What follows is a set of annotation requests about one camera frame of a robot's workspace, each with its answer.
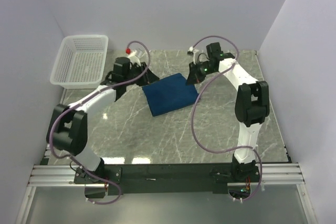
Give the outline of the blue printed t-shirt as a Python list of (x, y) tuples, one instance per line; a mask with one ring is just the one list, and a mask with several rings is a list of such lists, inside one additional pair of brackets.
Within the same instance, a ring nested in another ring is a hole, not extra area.
[(173, 74), (153, 84), (143, 86), (152, 116), (163, 115), (192, 105), (198, 97), (194, 85), (187, 85), (181, 73)]

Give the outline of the white perforated plastic basket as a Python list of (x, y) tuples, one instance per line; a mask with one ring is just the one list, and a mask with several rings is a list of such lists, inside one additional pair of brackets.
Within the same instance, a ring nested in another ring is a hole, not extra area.
[(109, 38), (106, 35), (65, 37), (51, 71), (50, 83), (65, 89), (95, 89), (100, 84)]

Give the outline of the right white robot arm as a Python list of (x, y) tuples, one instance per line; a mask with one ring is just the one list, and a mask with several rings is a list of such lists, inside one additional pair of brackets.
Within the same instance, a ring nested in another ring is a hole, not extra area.
[(198, 84), (206, 76), (219, 72), (237, 91), (235, 115), (239, 122), (237, 149), (234, 150), (229, 176), (238, 182), (258, 175), (254, 152), (260, 128), (270, 113), (269, 86), (252, 77), (231, 53), (224, 53), (220, 43), (206, 46), (206, 61), (194, 57), (189, 63), (186, 84)]

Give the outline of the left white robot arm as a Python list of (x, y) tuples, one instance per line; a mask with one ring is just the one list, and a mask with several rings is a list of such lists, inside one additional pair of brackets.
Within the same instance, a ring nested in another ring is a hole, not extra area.
[(57, 159), (69, 158), (84, 170), (91, 182), (104, 179), (104, 161), (88, 146), (88, 117), (116, 102), (127, 86), (140, 87), (159, 81), (145, 62), (138, 58), (119, 57), (113, 69), (90, 94), (69, 105), (54, 108), (47, 133), (51, 153)]

